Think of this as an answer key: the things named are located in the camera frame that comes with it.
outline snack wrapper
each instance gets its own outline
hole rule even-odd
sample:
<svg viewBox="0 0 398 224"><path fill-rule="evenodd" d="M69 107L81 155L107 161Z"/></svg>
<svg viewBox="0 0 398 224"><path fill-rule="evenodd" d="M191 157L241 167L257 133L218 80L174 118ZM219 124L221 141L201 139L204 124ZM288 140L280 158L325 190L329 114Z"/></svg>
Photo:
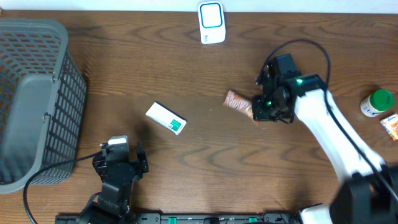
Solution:
<svg viewBox="0 0 398 224"><path fill-rule="evenodd" d="M226 95L224 101L224 106L236 109L241 113L246 114L253 121L254 124L258 124L258 121L253 120L251 101L235 93L234 91L232 90L228 91L228 94Z"/></svg>
<svg viewBox="0 0 398 224"><path fill-rule="evenodd" d="M395 141L398 139L398 114L393 114L386 119L382 119L380 123L392 137L392 140Z"/></svg>

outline bottle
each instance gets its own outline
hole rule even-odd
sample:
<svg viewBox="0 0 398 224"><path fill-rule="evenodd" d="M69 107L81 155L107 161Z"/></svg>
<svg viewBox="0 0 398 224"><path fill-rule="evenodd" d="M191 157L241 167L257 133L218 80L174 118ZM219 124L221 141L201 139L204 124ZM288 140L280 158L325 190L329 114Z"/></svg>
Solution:
<svg viewBox="0 0 398 224"><path fill-rule="evenodd" d="M388 90L378 90L365 98L361 103L361 111L368 117L375 117L392 108L396 100Z"/></svg>

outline green bottle cap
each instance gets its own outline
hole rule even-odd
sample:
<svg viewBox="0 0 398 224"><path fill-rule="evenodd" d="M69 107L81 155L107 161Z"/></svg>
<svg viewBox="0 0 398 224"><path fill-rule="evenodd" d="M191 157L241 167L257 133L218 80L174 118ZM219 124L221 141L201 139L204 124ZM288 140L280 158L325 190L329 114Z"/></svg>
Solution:
<svg viewBox="0 0 398 224"><path fill-rule="evenodd" d="M386 111L394 106L396 99L390 91L378 90L371 95L370 102L374 109Z"/></svg>

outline wooden table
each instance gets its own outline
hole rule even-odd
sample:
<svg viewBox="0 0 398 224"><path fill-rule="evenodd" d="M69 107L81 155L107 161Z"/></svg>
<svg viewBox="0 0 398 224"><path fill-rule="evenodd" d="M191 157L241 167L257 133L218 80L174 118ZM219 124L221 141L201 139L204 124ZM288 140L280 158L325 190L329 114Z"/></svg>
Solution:
<svg viewBox="0 0 398 224"><path fill-rule="evenodd" d="M226 13L222 44L202 45L195 12L5 11L2 17L47 18L69 31L70 52L88 80L88 101L78 157L100 150L110 137L141 142L150 172L134 186L134 211L262 213L329 203L339 183L311 132L293 125L258 126L225 108L229 89L246 96L268 53L296 38L330 53L330 90L359 135L385 160L398 161L398 142L359 110L378 88L398 97L398 16L354 14ZM292 53L303 73L325 74L325 60L310 45ZM145 116L159 101L188 120L176 136ZM39 223L79 213L101 181L91 160L71 179L31 186L29 205ZM0 222L27 223L22 191L0 195Z"/></svg>

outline basket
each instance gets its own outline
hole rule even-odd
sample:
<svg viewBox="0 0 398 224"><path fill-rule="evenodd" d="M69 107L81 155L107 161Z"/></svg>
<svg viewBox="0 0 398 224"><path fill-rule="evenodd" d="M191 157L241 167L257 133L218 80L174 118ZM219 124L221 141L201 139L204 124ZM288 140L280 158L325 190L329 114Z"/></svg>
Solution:
<svg viewBox="0 0 398 224"><path fill-rule="evenodd" d="M67 47L58 22L0 19L0 194L76 156L86 83ZM55 167L32 184L59 184L72 169Z"/></svg>

